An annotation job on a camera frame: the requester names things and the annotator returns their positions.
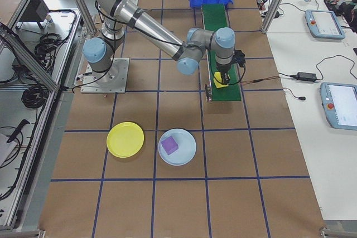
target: green conveyor belt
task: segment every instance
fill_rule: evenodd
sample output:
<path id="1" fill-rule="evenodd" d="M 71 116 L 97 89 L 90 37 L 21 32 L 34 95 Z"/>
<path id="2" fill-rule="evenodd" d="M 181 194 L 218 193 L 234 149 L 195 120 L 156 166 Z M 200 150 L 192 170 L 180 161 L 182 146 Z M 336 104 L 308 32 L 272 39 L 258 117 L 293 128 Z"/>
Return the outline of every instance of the green conveyor belt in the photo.
<path id="1" fill-rule="evenodd" d="M 227 27 L 227 18 L 225 7 L 223 4 L 204 4 L 202 5 L 203 24 L 206 30 L 217 31 L 219 28 Z M 213 51 L 208 52 L 208 72 L 210 73 L 211 85 L 211 100 L 212 101 L 234 101 L 242 100 L 240 96 L 239 84 L 227 86 L 217 89 L 214 81 L 213 74 L 217 72 L 216 68 L 216 54 Z M 230 77 L 230 84 L 237 82 L 238 76 L 236 67 L 228 72 Z"/>

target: white table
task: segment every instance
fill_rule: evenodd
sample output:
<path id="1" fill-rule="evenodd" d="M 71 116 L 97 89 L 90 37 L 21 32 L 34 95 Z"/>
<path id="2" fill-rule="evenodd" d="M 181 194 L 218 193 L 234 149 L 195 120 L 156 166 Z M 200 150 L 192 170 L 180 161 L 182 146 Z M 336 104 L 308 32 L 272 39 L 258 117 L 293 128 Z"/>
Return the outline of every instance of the white table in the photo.
<path id="1" fill-rule="evenodd" d="M 323 1 L 318 1 L 320 10 L 326 10 Z M 317 7 L 314 0 L 311 3 L 283 0 L 282 3 L 292 3 L 304 10 Z M 310 35 L 303 12 L 290 5 L 281 7 L 284 16 L 274 19 L 267 33 L 279 72 L 313 72 L 321 78 L 315 65 L 325 57 L 341 54 L 357 62 L 353 52 L 357 35 L 351 30 L 344 30 L 346 38 L 341 41 L 318 40 Z M 350 61 L 336 57 L 325 60 L 319 68 L 325 82 L 357 84 L 349 74 L 351 66 Z M 357 66 L 352 72 L 357 76 Z M 324 220 L 357 220 L 357 132 L 329 126 L 321 106 L 319 82 L 283 78 L 282 85 L 295 95 L 306 97 L 300 101 L 289 92 L 286 94 Z"/>

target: brown floor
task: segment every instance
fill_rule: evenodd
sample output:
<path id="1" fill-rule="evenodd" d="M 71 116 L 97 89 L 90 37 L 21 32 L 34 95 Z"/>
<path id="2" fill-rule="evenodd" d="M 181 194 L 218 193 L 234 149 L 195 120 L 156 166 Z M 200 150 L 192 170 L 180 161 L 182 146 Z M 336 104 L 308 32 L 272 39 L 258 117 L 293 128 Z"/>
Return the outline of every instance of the brown floor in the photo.
<path id="1" fill-rule="evenodd" d="M 188 0 L 139 0 L 185 39 L 201 27 Z M 255 0 L 229 6 L 249 81 L 278 75 Z M 128 31 L 127 93 L 76 92 L 40 227 L 46 237 L 318 238 L 323 227 L 279 80 L 243 86 L 243 101 L 207 103 L 207 63 L 183 76 L 174 61 Z M 128 159 L 107 152 L 111 127 L 138 123 L 144 146 Z M 185 128 L 194 159 L 169 166 L 156 152 L 165 130 Z"/>

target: light blue plate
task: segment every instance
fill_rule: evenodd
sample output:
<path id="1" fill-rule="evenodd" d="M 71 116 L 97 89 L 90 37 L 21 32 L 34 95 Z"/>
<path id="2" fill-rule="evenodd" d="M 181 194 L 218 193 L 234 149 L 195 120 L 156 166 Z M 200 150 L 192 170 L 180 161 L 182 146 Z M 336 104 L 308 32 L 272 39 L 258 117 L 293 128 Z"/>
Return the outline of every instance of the light blue plate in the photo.
<path id="1" fill-rule="evenodd" d="M 161 145 L 161 141 L 172 136 L 178 145 L 178 149 L 168 155 Z M 193 159 L 196 153 L 196 141 L 190 132 L 174 128 L 165 132 L 158 142 L 158 153 L 162 160 L 173 166 L 182 166 Z"/>

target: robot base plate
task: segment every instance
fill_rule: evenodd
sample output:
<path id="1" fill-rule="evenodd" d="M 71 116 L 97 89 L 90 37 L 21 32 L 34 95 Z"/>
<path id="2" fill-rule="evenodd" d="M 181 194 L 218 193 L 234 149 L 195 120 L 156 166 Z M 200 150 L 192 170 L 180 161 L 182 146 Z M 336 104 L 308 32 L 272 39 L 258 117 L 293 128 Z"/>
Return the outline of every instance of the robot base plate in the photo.
<path id="1" fill-rule="evenodd" d="M 119 70 L 118 75 L 113 81 L 105 84 L 91 83 L 87 86 L 82 86 L 80 91 L 83 94 L 105 94 L 105 93 L 125 93 L 127 85 L 127 76 L 129 69 L 129 58 L 114 58 L 113 66 Z M 91 72 L 91 67 L 88 65 L 86 72 Z M 92 75 L 85 76 L 83 84 L 93 82 Z"/>

